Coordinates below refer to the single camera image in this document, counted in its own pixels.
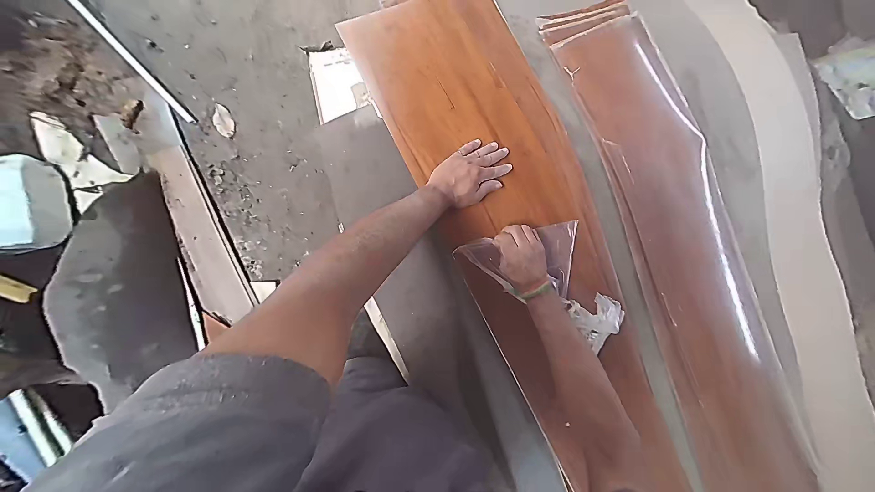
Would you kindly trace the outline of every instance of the dust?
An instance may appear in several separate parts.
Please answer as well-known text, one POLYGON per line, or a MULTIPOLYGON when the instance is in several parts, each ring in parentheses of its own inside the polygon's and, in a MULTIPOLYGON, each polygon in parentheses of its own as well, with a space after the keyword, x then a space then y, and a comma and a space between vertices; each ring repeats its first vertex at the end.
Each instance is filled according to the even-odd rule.
POLYGON ((105 149, 95 149, 105 144, 91 115, 122 110, 128 98, 118 81, 133 71, 91 26, 73 16, 5 12, 0 26, 4 113, 20 118, 43 111, 56 116, 85 145, 85 152, 104 153, 105 149))

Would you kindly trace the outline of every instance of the forearm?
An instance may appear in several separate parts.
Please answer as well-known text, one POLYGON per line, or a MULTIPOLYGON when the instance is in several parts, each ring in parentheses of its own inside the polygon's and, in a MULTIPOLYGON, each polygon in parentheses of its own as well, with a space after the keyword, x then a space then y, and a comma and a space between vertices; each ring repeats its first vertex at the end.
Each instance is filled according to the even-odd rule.
POLYGON ((593 492, 639 490, 641 444, 598 357, 554 291, 528 301, 549 357, 568 432, 580 444, 593 492))
POLYGON ((447 207, 439 191, 425 186, 361 219, 204 352, 277 355, 335 384, 355 316, 447 207))

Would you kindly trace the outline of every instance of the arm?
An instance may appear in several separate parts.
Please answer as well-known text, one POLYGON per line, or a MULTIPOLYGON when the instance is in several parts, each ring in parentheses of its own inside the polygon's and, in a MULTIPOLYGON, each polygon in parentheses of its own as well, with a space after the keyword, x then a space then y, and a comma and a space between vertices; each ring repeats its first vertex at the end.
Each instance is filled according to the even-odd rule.
MULTIPOLYGON (((537 292, 547 282, 544 248, 532 228, 506 227, 495 243, 501 252, 501 272, 518 292, 537 292)), ((638 433, 561 298, 548 289, 526 306, 547 351, 568 432, 583 448, 590 490, 642 490, 638 433)))
POLYGON ((501 188, 507 149, 465 144, 428 184, 373 212, 316 251, 205 354, 277 355, 340 379, 350 329, 365 302, 448 207, 467 207, 501 188))

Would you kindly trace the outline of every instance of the plastic bag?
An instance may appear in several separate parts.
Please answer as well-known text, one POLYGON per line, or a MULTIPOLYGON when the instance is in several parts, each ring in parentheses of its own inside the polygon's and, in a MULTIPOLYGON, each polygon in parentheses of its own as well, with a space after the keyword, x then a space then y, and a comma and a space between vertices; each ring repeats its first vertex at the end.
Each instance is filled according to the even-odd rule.
POLYGON ((620 309, 619 302, 601 294, 596 294, 595 314, 586 311, 576 300, 564 299, 564 302, 574 326, 586 338, 596 354, 605 345, 608 335, 620 332, 620 324, 626 317, 626 313, 620 309))
MULTIPOLYGON (((568 277, 571 274, 571 253, 574 251, 574 239, 578 234, 578 221, 562 222, 551 226, 536 228, 538 237, 544 245, 544 253, 547 256, 547 275, 550 282, 556 288, 556 292, 563 298, 568 296, 568 277)), ((516 290, 499 271, 501 253, 491 237, 484 237, 464 246, 459 246, 452 252, 454 257, 465 255, 468 260, 494 278, 521 302, 525 302, 516 295, 516 290)))

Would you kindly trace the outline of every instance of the finger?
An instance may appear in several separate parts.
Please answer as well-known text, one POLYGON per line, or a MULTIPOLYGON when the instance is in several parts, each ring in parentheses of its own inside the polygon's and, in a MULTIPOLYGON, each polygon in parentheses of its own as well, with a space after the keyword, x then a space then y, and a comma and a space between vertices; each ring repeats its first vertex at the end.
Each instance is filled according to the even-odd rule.
POLYGON ((489 155, 491 152, 495 152, 498 150, 498 142, 492 142, 491 144, 486 144, 477 149, 474 154, 472 154, 475 158, 482 158, 483 156, 489 155))
POLYGON ((515 227, 518 227, 518 226, 507 226, 504 229, 502 229, 501 232, 499 233, 499 235, 501 236, 501 239, 503 241, 507 242, 507 244, 511 245, 511 246, 517 246, 516 240, 514 239, 514 235, 510 233, 511 229, 513 229, 515 227))
POLYGON ((483 167, 489 167, 490 165, 495 164, 496 162, 507 157, 510 153, 507 147, 502 147, 498 150, 490 149, 490 151, 484 151, 484 149, 486 149, 486 147, 477 151, 479 152, 479 154, 482 155, 482 157, 477 159, 477 164, 483 167))
POLYGON ((507 251, 511 246, 516 246, 514 242, 514 237, 510 234, 501 231, 494 239, 495 246, 498 248, 498 251, 507 251))
POLYGON ((509 173, 514 167, 510 164, 497 165, 495 167, 480 168, 480 182, 489 181, 490 179, 500 178, 509 173))
POLYGON ((477 140, 472 140, 471 142, 468 142, 467 144, 462 145, 461 147, 459 147, 457 152, 460 156, 464 157, 464 156, 470 154, 471 152, 476 151, 477 149, 479 149, 479 147, 480 147, 480 139, 478 138, 477 140))
POLYGON ((495 179, 484 181, 480 184, 480 187, 477 188, 477 193, 474 194, 474 197, 477 201, 483 200, 484 197, 493 191, 500 190, 502 186, 504 185, 501 184, 501 181, 496 181, 495 179))
POLYGON ((526 233, 522 231, 522 226, 513 226, 509 228, 507 232, 514 237, 514 241, 520 246, 529 242, 526 233))
POLYGON ((525 226, 525 225, 522 226, 522 232, 523 232, 523 234, 526 235, 526 239, 528 239, 529 242, 540 242, 540 241, 538 241, 538 237, 535 233, 535 230, 532 229, 531 227, 525 226))

